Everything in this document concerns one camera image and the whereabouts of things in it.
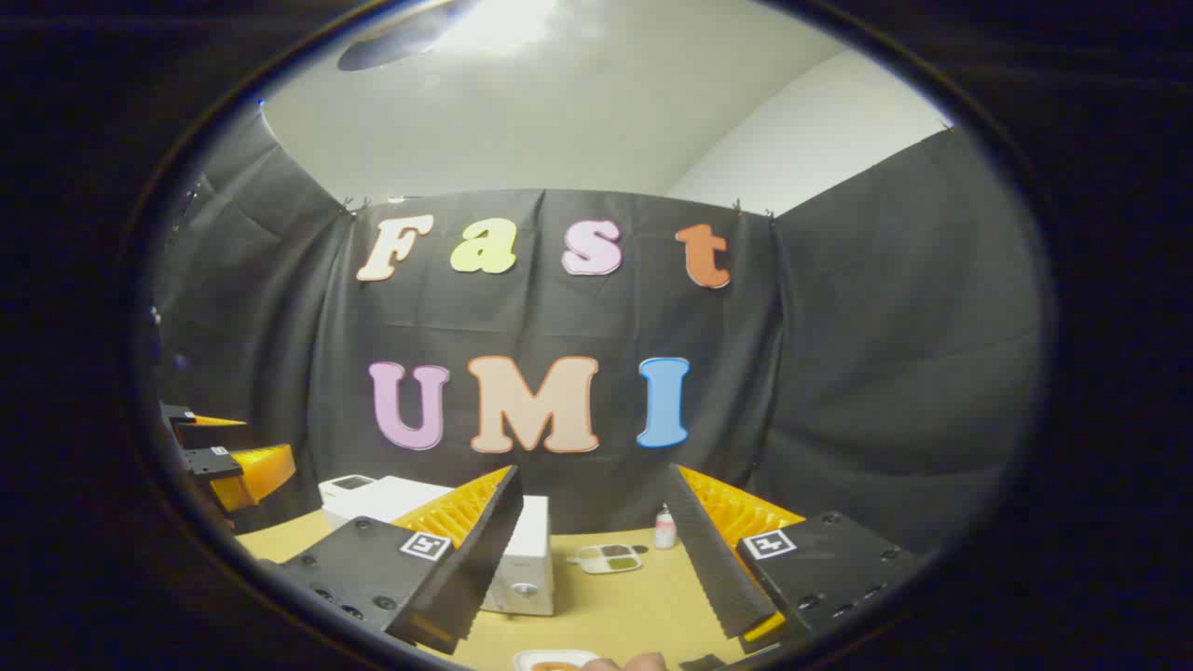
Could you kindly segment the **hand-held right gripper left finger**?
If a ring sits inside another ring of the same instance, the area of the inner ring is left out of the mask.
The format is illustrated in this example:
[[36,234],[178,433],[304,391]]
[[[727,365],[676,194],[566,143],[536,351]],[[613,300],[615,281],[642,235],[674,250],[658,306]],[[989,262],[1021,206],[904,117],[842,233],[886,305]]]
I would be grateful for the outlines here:
[[262,564],[361,627],[452,654],[472,632],[523,504],[511,464],[392,521],[357,515],[293,558]]

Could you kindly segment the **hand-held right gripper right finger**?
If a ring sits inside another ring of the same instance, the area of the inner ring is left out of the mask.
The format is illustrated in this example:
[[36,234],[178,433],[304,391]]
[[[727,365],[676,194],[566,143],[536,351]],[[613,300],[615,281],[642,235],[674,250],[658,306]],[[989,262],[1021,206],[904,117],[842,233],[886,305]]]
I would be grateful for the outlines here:
[[925,567],[847,515],[795,515],[680,464],[665,507],[721,630],[746,653],[837,632]]

